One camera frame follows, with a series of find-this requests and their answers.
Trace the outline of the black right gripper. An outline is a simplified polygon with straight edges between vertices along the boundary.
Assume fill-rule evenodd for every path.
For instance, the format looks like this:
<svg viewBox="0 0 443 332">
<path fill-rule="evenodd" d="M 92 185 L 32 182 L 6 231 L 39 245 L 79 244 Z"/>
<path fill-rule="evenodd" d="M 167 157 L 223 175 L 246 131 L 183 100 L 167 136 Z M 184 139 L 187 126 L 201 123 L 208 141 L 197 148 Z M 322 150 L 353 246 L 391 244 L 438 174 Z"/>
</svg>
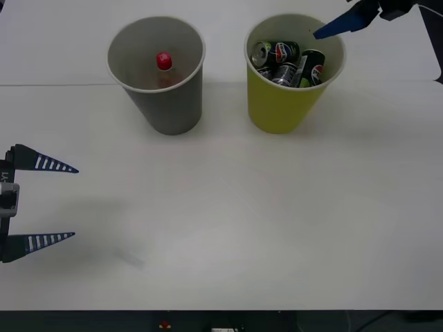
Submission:
<svg viewBox="0 0 443 332">
<path fill-rule="evenodd" d="M 411 0 L 346 0 L 354 5 L 344 14 L 319 28 L 313 33 L 316 39 L 325 39 L 346 32 L 367 28 L 379 14 L 385 20 L 394 20 L 411 10 Z"/>
</svg>

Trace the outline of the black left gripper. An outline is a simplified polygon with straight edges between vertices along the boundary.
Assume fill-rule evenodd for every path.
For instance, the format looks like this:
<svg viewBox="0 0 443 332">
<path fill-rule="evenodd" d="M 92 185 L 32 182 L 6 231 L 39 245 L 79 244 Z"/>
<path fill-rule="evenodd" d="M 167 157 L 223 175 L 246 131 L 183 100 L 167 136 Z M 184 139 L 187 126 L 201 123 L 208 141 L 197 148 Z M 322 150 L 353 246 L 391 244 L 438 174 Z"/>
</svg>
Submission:
<svg viewBox="0 0 443 332">
<path fill-rule="evenodd" d="M 1 262 L 10 263 L 26 255 L 55 245 L 75 235 L 74 232 L 8 235 L 10 219 L 17 214 L 15 169 L 24 171 L 78 173 L 79 170 L 30 147 L 17 144 L 1 160 Z"/>
</svg>

